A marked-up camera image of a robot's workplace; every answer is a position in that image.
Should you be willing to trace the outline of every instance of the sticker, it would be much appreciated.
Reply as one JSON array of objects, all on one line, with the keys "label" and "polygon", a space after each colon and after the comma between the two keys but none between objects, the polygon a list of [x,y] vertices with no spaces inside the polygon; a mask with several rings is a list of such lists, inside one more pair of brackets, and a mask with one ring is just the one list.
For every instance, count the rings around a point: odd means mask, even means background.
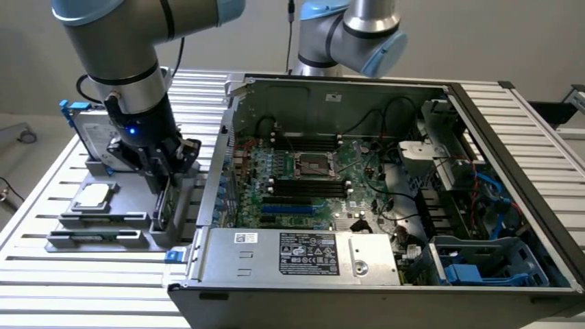
[{"label": "sticker", "polygon": [[336,101],[340,102],[342,101],[342,94],[327,94],[326,95],[326,101]]},{"label": "sticker", "polygon": [[237,233],[235,243],[258,243],[258,233]]},{"label": "sticker", "polygon": [[286,276],[338,276],[336,235],[282,233],[279,262]]}]

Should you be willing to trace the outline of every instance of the blue latch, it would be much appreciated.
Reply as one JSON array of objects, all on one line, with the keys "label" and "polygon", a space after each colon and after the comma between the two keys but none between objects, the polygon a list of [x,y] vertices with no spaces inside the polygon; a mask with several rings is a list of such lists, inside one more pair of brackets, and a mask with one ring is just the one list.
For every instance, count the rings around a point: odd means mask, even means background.
[{"label": "blue latch", "polygon": [[165,255],[165,263],[166,264],[183,264],[183,255],[185,252],[170,250]]},{"label": "blue latch", "polygon": [[522,287],[528,284],[528,274],[510,278],[483,278],[476,265],[452,264],[446,267],[447,281],[456,286]]},{"label": "blue latch", "polygon": [[70,110],[87,111],[93,108],[91,103],[89,103],[87,101],[75,101],[70,105],[70,101],[67,99],[65,99],[63,101],[59,102],[59,106],[62,107],[62,114],[66,117],[66,120],[67,120],[67,123],[70,124],[70,127],[75,126],[74,118],[73,118],[73,114],[70,113]]}]

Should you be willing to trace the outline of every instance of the white wall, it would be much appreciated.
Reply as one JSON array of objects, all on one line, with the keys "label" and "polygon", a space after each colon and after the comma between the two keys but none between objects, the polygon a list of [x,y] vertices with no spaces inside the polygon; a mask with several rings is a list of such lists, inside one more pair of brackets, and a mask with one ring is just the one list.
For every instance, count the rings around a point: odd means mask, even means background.
[{"label": "white wall", "polygon": [[[283,71],[286,3],[248,0],[238,21],[189,38],[183,67]],[[62,98],[79,99],[83,69],[50,7],[0,1],[0,112],[58,114]],[[399,8],[411,43],[392,76],[511,80],[530,99],[551,100],[585,83],[585,1],[402,0]],[[163,65],[177,50],[177,42],[159,48]]]}]

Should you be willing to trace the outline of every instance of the gray floor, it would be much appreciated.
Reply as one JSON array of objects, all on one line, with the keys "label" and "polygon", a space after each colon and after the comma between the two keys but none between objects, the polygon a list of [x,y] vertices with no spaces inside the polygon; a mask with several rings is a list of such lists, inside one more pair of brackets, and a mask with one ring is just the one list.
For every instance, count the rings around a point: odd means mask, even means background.
[{"label": "gray floor", "polygon": [[[66,119],[59,116],[0,114],[0,128],[29,122],[38,134],[35,144],[10,141],[0,144],[0,176],[11,183],[23,197],[37,183],[70,142],[74,132]],[[13,215],[0,209],[0,229]]]}]

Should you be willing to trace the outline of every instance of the power supply label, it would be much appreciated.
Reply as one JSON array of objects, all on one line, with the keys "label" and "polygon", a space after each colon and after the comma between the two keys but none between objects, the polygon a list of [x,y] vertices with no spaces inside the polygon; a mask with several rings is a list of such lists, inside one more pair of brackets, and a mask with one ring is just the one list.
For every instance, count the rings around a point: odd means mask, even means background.
[{"label": "power supply label", "polygon": [[286,276],[338,276],[336,235],[282,233],[279,261]]}]

